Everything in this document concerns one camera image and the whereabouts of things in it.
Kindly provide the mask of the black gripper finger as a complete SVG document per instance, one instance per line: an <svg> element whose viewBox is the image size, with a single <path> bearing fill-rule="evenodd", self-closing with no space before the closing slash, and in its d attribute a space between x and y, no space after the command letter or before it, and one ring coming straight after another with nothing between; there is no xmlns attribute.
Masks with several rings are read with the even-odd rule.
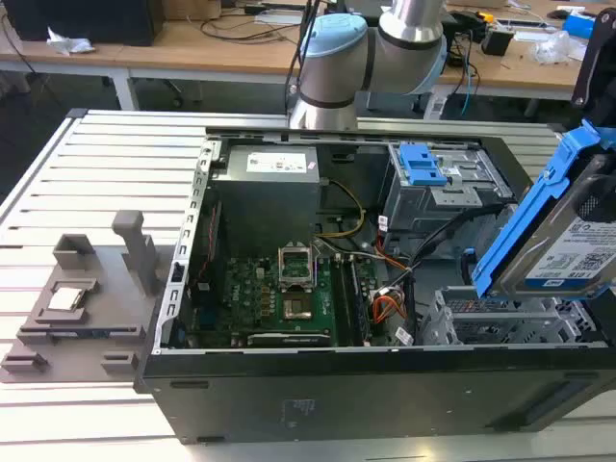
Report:
<svg viewBox="0 0 616 462"><path fill-rule="evenodd" d="M589 222L615 221L615 157L582 157L584 169L577 178L577 216Z"/></svg>

